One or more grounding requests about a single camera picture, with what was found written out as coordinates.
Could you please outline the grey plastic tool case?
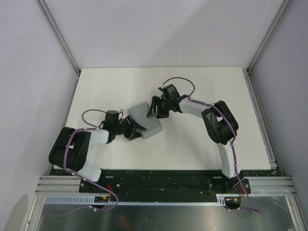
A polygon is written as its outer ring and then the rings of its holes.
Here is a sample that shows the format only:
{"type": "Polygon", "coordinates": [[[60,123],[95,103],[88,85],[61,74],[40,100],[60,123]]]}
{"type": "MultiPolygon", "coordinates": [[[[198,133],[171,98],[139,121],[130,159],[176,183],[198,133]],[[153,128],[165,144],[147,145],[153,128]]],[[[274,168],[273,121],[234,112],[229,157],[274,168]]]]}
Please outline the grey plastic tool case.
{"type": "Polygon", "coordinates": [[[163,130],[160,121],[155,117],[147,117],[147,113],[150,110],[148,103],[140,103],[128,110],[128,114],[132,119],[142,127],[146,128],[145,131],[141,131],[141,137],[148,139],[154,135],[157,135],[163,130]]]}

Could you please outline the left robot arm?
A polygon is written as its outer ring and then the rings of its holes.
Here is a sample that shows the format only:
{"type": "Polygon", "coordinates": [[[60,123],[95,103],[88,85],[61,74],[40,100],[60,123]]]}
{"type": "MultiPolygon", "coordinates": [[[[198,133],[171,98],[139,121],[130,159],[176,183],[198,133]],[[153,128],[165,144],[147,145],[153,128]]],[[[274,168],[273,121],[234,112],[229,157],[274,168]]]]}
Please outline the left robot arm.
{"type": "Polygon", "coordinates": [[[63,127],[49,154],[49,163],[64,169],[66,172],[90,180],[89,186],[95,192],[106,188],[106,180],[101,177],[102,170],[87,160],[90,146],[111,143],[117,135],[123,135],[129,141],[141,137],[147,129],[137,123],[131,116],[123,117],[123,113],[115,110],[96,112],[105,114],[100,125],[88,123],[83,113],[83,122],[89,128],[63,127]]]}

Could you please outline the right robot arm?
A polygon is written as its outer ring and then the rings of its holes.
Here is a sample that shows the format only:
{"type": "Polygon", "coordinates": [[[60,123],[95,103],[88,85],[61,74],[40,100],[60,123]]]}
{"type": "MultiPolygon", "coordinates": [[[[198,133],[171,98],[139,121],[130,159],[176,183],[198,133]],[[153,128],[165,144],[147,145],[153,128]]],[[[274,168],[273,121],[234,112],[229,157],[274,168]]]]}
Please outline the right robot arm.
{"type": "Polygon", "coordinates": [[[217,144],[222,174],[227,177],[222,181],[222,188],[227,193],[233,193],[239,188],[236,176],[238,167],[235,140],[239,125],[224,101],[214,104],[193,99],[189,95],[180,95],[172,84],[159,88],[160,97],[153,96],[147,117],[168,118],[169,112],[190,114],[203,120],[210,139],[217,144]]]}

